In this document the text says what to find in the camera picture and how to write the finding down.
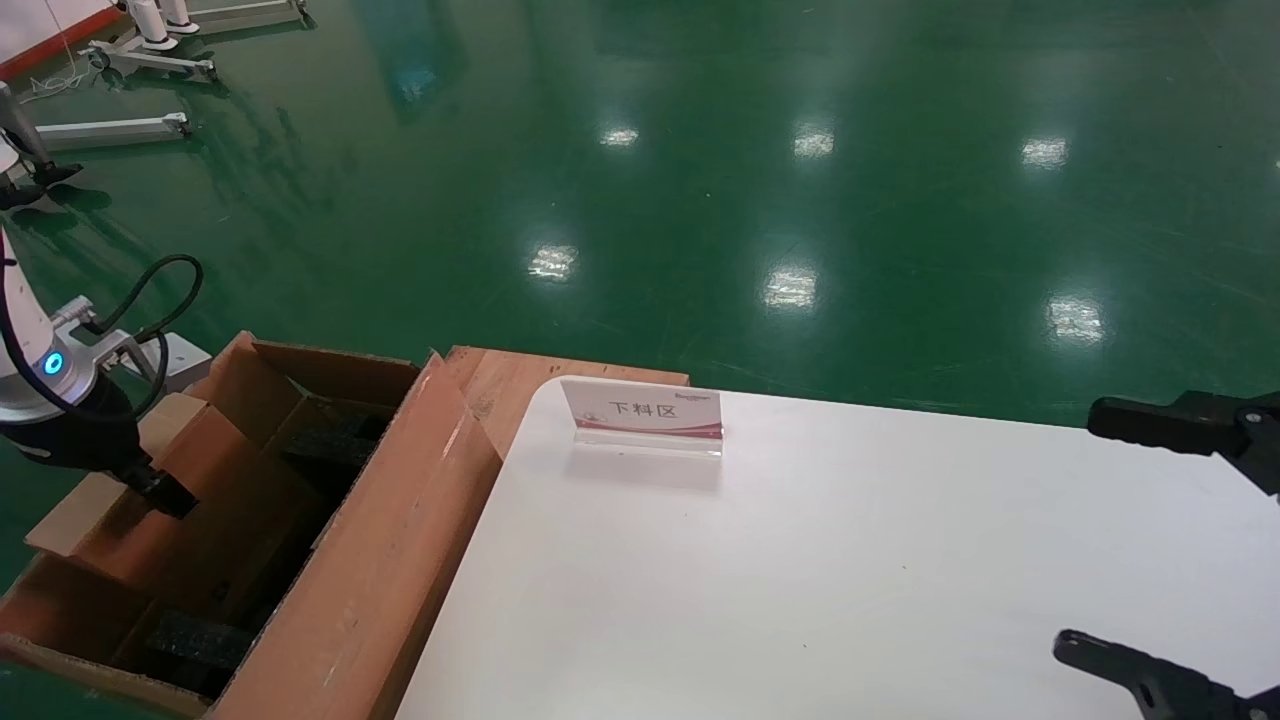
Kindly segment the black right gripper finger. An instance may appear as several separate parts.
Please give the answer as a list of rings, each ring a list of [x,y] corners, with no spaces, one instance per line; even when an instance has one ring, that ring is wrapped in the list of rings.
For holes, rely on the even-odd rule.
[[[1277,719],[1275,685],[1244,697],[1203,673],[1078,630],[1061,630],[1052,655],[1061,664],[1120,685],[1144,719]]]
[[[1268,497],[1279,493],[1279,393],[1240,398],[1187,391],[1169,405],[1102,397],[1087,430],[1175,454],[1219,455]]]

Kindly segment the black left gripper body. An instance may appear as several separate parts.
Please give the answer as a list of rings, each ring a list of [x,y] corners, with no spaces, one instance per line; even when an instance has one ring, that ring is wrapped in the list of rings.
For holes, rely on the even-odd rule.
[[[37,464],[114,475],[142,465],[140,429],[132,416],[100,423],[64,413],[42,421],[4,423],[1,433]]]

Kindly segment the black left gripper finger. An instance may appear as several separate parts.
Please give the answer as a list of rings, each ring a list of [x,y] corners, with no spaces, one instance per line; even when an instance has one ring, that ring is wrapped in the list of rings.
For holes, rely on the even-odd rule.
[[[122,484],[138,495],[152,510],[183,519],[198,505],[192,495],[170,473],[150,462],[133,462],[122,469]]]

